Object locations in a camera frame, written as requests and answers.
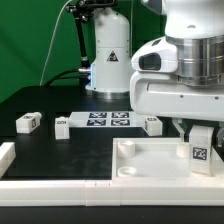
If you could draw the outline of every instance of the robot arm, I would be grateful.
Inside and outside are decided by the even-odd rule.
[[[166,14],[166,0],[141,0],[142,4],[157,14]]]
[[[97,9],[97,8],[106,8],[114,7],[117,5],[117,0],[79,0],[77,7],[79,9]]]

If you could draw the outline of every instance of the black table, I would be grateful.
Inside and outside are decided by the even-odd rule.
[[[74,128],[55,141],[54,119],[72,111],[130,111],[129,100],[94,99],[78,87],[27,87],[0,104],[0,143],[16,144],[16,160],[2,180],[111,179],[112,140],[147,137],[142,128]],[[16,134],[15,120],[41,112],[41,126]],[[171,120],[164,135],[177,137]],[[223,223],[223,207],[1,207],[0,223]]]

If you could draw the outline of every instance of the white block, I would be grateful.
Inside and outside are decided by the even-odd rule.
[[[38,126],[42,115],[39,112],[27,113],[16,120],[17,133],[29,134]]]
[[[163,123],[155,116],[143,116],[142,127],[149,136],[160,136],[163,133]]]
[[[60,117],[55,119],[55,138],[69,139],[69,123],[68,117]]]
[[[213,130],[211,127],[193,126],[189,138],[189,167],[192,172],[211,175]]]
[[[189,143],[195,146],[211,147],[214,128],[194,125],[189,135]]]
[[[15,157],[15,144],[13,142],[3,143],[0,147],[0,178],[2,178]]]

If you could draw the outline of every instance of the white plastic base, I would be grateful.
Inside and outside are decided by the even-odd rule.
[[[177,155],[181,144],[179,138],[114,139],[112,180],[2,181],[0,206],[223,206],[223,161],[214,152],[212,176],[191,172],[189,157]],[[119,157],[125,145],[128,156]]]

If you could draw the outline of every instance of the green screen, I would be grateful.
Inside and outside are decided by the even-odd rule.
[[[0,102],[25,86],[40,84],[56,19],[65,0],[0,0]],[[114,10],[131,21],[132,1],[119,1]],[[164,32],[164,17],[133,2],[133,53]],[[95,57],[94,23],[83,24],[87,53]],[[80,66],[75,22],[64,13],[59,22],[44,82],[58,73]],[[77,85],[76,80],[57,81],[54,85]]]

